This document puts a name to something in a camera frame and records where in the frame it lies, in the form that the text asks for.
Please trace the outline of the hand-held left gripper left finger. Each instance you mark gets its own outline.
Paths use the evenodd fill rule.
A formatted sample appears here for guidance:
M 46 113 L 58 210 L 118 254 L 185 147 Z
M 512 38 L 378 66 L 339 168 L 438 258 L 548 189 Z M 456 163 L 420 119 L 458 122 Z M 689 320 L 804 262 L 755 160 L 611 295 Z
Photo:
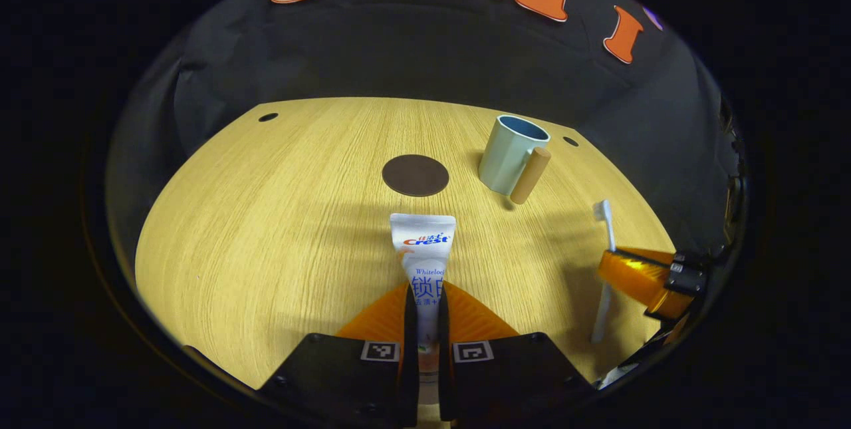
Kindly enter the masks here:
M 259 389 L 313 428 L 404 428 L 418 422 L 417 311 L 407 283 L 337 335 L 310 333 Z

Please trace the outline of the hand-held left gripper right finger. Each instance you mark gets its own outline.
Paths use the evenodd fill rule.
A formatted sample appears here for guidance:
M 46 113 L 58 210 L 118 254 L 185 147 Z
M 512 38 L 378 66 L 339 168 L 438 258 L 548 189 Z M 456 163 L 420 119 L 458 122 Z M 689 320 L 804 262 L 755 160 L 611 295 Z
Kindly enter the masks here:
M 452 426 L 535 426 L 596 392 L 549 335 L 520 334 L 452 283 L 438 328 L 439 414 Z

